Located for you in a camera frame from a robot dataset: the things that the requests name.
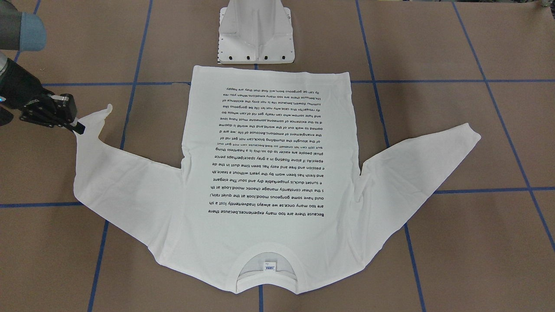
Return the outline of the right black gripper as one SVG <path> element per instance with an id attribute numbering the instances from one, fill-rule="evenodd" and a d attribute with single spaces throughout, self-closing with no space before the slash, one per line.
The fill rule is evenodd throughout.
<path id="1" fill-rule="evenodd" d="M 82 135 L 75 99 L 71 94 L 55 95 L 39 79 L 13 60 L 1 61 L 1 103 L 21 111 L 20 120 L 44 127 L 65 127 Z"/>

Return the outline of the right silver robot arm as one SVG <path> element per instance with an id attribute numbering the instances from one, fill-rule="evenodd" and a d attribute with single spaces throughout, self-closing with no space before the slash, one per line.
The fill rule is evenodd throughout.
<path id="1" fill-rule="evenodd" d="M 41 51 L 47 33 L 39 16 L 20 12 L 8 0 L 0 4 L 0 45 L 10 51 Z M 44 127 L 64 127 L 83 134 L 77 107 L 71 94 L 55 95 L 40 80 L 3 53 L 0 55 L 1 125 L 21 112 L 20 120 Z"/>

